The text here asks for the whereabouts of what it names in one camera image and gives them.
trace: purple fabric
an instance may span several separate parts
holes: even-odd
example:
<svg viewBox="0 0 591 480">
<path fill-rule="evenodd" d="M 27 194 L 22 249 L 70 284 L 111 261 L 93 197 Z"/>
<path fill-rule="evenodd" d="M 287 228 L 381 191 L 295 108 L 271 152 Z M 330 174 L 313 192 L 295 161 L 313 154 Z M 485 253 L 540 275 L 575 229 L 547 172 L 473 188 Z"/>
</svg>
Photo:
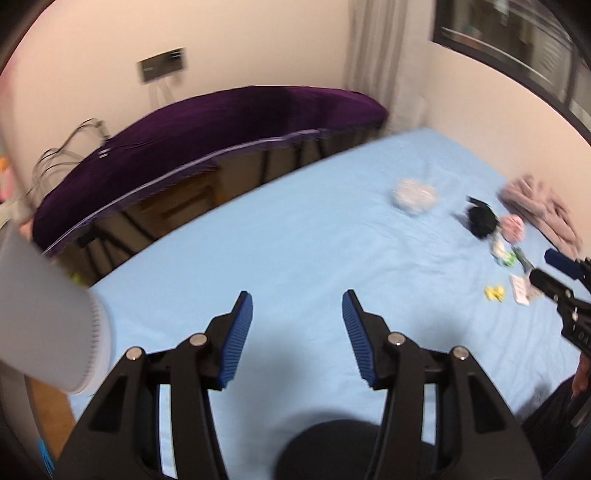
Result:
<svg viewBox="0 0 591 480">
<path fill-rule="evenodd" d="M 360 93 L 313 87 L 250 86 L 174 103 L 72 170 L 37 209 L 33 240 L 54 255 L 85 225 L 211 168 L 226 154 L 381 127 L 387 116 Z"/>
</svg>

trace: white cylindrical object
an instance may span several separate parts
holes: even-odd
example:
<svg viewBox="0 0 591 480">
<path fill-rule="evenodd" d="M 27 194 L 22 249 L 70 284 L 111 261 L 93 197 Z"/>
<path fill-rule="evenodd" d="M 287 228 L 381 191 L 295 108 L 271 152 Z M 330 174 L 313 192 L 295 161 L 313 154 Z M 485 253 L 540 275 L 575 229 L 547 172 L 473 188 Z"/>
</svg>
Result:
<svg viewBox="0 0 591 480">
<path fill-rule="evenodd" d="M 74 394 L 97 389 L 111 352 L 99 300 L 6 223 L 0 229 L 0 359 Z"/>
</svg>

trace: person's hand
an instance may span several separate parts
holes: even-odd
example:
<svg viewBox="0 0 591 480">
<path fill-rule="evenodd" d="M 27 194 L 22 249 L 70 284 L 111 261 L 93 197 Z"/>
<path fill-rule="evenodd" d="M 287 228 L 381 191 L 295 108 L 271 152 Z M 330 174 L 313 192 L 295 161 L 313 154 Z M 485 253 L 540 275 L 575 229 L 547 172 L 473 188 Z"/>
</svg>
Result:
<svg viewBox="0 0 591 480">
<path fill-rule="evenodd" d="M 589 386 L 589 374 L 591 373 L 591 360 L 581 353 L 581 357 L 579 359 L 579 366 L 577 367 L 577 372 L 574 375 L 573 380 L 573 396 L 576 397 L 581 392 L 587 390 Z"/>
</svg>

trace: white curtain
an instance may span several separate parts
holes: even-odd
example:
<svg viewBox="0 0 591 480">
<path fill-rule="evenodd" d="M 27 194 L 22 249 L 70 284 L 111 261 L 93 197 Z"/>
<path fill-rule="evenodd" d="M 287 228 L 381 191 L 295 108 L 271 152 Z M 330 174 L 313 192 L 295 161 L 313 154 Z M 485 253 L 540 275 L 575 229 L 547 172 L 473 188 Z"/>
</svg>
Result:
<svg viewBox="0 0 591 480">
<path fill-rule="evenodd" d="M 390 112 L 386 134 L 420 127 L 434 0 L 353 0 L 346 87 Z"/>
</svg>

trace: electrical outlet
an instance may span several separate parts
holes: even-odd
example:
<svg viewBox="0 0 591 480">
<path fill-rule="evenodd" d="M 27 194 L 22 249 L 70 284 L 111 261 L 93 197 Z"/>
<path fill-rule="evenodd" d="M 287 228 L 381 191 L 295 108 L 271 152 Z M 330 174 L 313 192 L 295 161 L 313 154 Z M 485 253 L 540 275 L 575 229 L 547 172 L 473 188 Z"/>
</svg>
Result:
<svg viewBox="0 0 591 480">
<path fill-rule="evenodd" d="M 184 48 L 170 50 L 138 62 L 139 74 L 144 83 L 184 68 Z"/>
</svg>

